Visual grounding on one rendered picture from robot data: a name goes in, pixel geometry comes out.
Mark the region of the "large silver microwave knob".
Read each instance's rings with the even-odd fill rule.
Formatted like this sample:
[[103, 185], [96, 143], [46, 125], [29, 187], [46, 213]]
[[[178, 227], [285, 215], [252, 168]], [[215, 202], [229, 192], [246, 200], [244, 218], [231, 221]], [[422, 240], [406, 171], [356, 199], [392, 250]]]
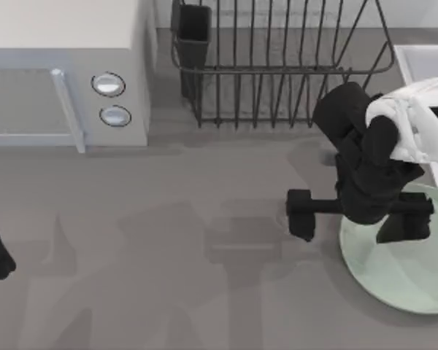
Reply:
[[106, 71], [91, 77], [91, 87], [100, 96], [115, 98], [125, 92], [126, 83], [120, 75]]

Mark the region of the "pale green plate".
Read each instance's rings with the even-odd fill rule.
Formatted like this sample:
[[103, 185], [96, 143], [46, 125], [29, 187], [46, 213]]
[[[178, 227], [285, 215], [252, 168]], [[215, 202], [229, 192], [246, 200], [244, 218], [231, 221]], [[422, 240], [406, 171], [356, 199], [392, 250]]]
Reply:
[[357, 225], [342, 218], [339, 247], [353, 278], [382, 303], [414, 314], [438, 314], [438, 188], [411, 183], [434, 204], [431, 235], [422, 241], [377, 244], [381, 224]]

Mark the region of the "small silver microwave knob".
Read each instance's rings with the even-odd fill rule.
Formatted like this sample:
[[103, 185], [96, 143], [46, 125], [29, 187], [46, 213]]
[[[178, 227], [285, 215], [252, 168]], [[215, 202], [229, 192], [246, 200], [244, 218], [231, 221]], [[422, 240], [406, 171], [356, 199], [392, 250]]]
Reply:
[[131, 123], [132, 116], [125, 107], [112, 105], [99, 111], [99, 119], [109, 127], [124, 128]]

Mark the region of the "glass microwave door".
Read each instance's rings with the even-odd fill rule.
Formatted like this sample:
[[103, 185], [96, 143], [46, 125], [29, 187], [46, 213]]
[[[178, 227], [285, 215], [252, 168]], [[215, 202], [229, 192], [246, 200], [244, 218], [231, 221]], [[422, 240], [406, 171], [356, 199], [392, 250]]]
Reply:
[[51, 69], [65, 73], [85, 135], [72, 92], [73, 68], [62, 49], [0, 48], [0, 147], [76, 148], [50, 75]]

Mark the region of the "black cutlery holder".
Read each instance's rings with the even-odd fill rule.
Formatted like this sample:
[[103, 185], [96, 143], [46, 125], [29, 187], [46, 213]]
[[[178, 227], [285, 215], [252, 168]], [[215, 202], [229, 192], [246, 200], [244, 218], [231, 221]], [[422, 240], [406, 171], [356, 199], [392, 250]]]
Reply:
[[212, 9], [207, 5], [172, 0], [171, 31], [180, 69], [181, 93], [197, 98], [200, 71], [205, 67], [211, 41]]

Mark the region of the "pale microwave oven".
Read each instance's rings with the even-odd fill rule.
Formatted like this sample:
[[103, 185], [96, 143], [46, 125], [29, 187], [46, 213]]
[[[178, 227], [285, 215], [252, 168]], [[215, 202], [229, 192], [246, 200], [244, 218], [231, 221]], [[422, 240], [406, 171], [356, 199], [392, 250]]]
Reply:
[[[153, 0], [0, 0], [0, 48], [68, 53], [86, 151], [147, 146], [158, 55]], [[108, 98], [93, 90], [91, 77], [106, 71], [123, 78], [122, 95]], [[130, 111], [129, 125], [113, 128], [99, 119], [99, 111], [112, 105]]]

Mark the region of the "white sink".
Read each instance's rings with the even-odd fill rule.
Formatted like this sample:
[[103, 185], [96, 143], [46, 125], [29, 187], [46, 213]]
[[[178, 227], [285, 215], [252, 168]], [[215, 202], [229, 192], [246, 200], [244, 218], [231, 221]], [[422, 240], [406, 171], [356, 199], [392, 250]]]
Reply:
[[[438, 77], [438, 44], [395, 45], [394, 51], [406, 85], [419, 80]], [[438, 163], [430, 165], [438, 187]]]

